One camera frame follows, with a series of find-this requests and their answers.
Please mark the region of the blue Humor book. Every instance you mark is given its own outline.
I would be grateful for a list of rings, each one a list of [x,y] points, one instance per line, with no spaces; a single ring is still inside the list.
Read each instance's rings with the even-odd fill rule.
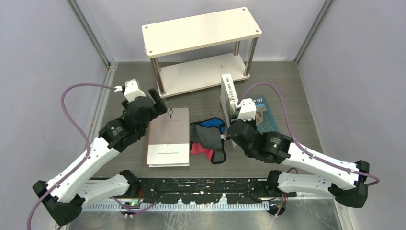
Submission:
[[[252,101],[256,105],[256,126],[260,133],[276,131],[279,132],[271,109],[264,95],[252,97]]]

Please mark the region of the grey white portfolio file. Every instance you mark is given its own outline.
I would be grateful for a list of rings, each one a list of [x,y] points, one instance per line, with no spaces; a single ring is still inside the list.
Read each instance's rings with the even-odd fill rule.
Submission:
[[[150,168],[190,165],[189,108],[170,108],[150,122]]]

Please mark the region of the blue grey red cloth pile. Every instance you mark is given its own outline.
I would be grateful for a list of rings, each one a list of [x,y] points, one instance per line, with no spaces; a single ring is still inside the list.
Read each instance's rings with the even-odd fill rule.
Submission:
[[[204,154],[211,164],[226,161],[224,142],[226,124],[217,117],[190,123],[190,154]]]

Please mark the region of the white Singularity book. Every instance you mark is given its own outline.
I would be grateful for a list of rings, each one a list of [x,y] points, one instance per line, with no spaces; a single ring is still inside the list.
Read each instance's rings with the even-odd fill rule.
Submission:
[[[223,74],[221,78],[220,102],[226,119],[226,134],[230,125],[237,121],[239,108],[237,106],[238,96],[230,73]]]

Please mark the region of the orange book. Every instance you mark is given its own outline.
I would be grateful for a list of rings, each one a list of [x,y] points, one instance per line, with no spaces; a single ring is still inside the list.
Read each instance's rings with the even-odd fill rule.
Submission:
[[[147,133],[147,151],[146,151],[146,165],[149,166],[148,163],[148,156],[149,156],[149,145],[150,145],[150,140],[151,140],[151,128],[150,125],[148,126],[148,133]]]

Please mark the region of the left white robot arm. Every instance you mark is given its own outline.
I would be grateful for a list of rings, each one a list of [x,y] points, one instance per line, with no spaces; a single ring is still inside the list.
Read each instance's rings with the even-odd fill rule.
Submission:
[[[123,152],[147,133],[149,123],[168,109],[156,89],[149,96],[137,94],[122,102],[123,114],[106,123],[98,136],[73,163],[49,181],[37,181],[33,190],[59,226],[76,219],[82,210],[104,199],[140,192],[140,180],[123,170],[114,177],[86,185],[85,183],[107,162]]]

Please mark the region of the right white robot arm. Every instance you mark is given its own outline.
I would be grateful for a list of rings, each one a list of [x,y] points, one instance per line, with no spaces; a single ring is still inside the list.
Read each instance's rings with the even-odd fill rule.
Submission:
[[[370,164],[359,160],[346,162],[326,156],[295,142],[276,131],[260,133],[251,124],[235,121],[227,130],[231,140],[249,158],[299,168],[308,175],[270,171],[266,191],[277,197],[281,193],[305,192],[332,194],[345,206],[362,208],[368,198],[367,174]]]

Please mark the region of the white two-tier shelf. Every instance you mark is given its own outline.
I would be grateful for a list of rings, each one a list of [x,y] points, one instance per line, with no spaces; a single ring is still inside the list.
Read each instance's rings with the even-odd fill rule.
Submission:
[[[233,81],[250,78],[262,30],[246,7],[200,14],[142,26],[144,50],[150,59],[162,98],[219,86],[222,75]],[[229,53],[161,67],[158,58],[233,43]]]

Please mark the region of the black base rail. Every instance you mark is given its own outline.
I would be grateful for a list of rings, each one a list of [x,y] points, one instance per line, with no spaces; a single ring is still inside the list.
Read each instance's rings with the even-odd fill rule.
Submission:
[[[266,178],[159,178],[139,179],[139,189],[116,198],[142,200],[162,204],[217,204],[225,196],[228,204],[255,204],[280,198],[271,190]]]

